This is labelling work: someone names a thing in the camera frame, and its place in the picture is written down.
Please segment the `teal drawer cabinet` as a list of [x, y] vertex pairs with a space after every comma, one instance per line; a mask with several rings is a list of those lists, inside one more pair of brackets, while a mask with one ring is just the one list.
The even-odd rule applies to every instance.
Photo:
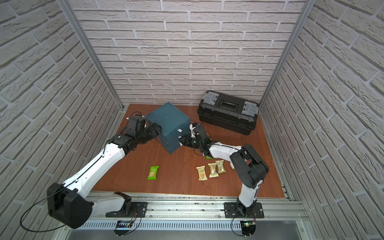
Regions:
[[147, 114], [146, 119], [162, 128], [156, 139], [169, 154], [182, 146], [179, 138], [190, 133], [190, 118], [170, 102]]

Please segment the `yellow cookie packet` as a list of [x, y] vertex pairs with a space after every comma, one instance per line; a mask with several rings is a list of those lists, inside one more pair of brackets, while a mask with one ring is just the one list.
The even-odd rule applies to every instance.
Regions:
[[218, 174], [222, 174], [222, 173], [225, 173], [226, 170], [225, 170], [225, 167], [224, 167], [224, 160], [219, 160], [219, 161], [216, 161], [216, 164], [217, 164], [217, 173]]
[[207, 181], [206, 168], [205, 166], [196, 167], [199, 174], [199, 181]]
[[209, 163], [208, 164], [210, 168], [210, 178], [216, 178], [219, 176], [219, 173], [217, 172], [217, 163]]

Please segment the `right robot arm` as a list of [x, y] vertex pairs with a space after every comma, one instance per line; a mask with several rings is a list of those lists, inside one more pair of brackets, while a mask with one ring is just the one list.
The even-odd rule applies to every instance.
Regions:
[[250, 144], [244, 146], [226, 145], [211, 139], [204, 126], [191, 124], [190, 132], [179, 137], [183, 146], [199, 150], [203, 156], [230, 162], [238, 174], [242, 188], [237, 198], [238, 213], [249, 216], [255, 203], [260, 185], [264, 182], [269, 167]]

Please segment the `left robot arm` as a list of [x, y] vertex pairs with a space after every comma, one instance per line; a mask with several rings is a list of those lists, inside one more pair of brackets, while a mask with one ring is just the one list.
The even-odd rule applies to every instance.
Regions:
[[128, 217], [133, 214], [132, 198], [121, 192], [89, 197], [96, 183], [129, 152], [161, 134], [162, 127], [136, 115], [107, 140], [104, 148], [85, 167], [62, 184], [53, 183], [47, 190], [48, 214], [72, 229], [99, 215]]

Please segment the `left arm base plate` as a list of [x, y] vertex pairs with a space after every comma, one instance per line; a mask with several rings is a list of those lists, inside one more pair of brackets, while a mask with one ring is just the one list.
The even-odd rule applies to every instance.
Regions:
[[148, 202], [129, 202], [117, 212], [106, 213], [106, 218], [132, 218], [137, 214], [142, 218], [147, 212]]

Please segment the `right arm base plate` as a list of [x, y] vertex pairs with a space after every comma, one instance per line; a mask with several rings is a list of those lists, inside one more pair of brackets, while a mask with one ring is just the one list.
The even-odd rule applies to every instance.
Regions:
[[233, 219], [235, 217], [263, 219], [264, 209], [261, 203], [255, 202], [250, 207], [244, 207], [241, 203], [224, 203], [225, 218]]

